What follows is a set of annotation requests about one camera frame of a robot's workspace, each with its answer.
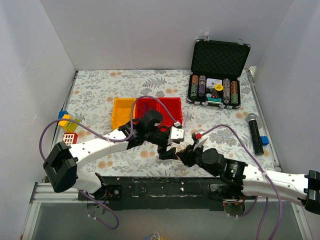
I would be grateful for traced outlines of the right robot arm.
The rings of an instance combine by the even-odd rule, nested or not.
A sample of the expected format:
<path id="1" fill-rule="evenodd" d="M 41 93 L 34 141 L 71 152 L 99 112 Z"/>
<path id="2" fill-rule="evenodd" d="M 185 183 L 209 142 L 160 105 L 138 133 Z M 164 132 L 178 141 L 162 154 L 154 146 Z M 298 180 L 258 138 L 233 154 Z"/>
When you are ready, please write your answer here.
<path id="1" fill-rule="evenodd" d="M 262 172 L 258 167 L 243 161 L 225 158 L 216 149 L 204 150 L 188 145 L 178 151 L 178 158 L 187 167 L 197 165 L 211 176 L 226 184 L 223 199 L 240 196 L 261 196 L 303 206 L 313 214 L 320 213 L 320 173 L 310 170 L 307 174 L 283 173 L 273 170 Z"/>

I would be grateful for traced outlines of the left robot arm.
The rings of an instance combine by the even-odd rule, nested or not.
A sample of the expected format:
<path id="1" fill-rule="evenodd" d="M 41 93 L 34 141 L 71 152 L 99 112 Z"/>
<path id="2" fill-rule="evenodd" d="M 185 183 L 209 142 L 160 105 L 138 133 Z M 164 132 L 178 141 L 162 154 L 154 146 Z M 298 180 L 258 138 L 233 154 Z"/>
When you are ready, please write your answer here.
<path id="1" fill-rule="evenodd" d="M 123 152 L 144 142 L 157 145 L 160 159 L 177 159 L 176 149 L 167 149 L 172 143 L 184 140 L 184 130 L 176 121 L 171 127 L 162 125 L 163 116 L 150 110 L 142 118 L 133 119 L 105 136 L 66 145 L 63 141 L 54 145 L 43 168 L 56 193 L 70 188 L 84 190 L 95 200 L 106 196 L 106 187 L 97 173 L 89 174 L 81 169 L 87 164 L 113 153 Z"/>

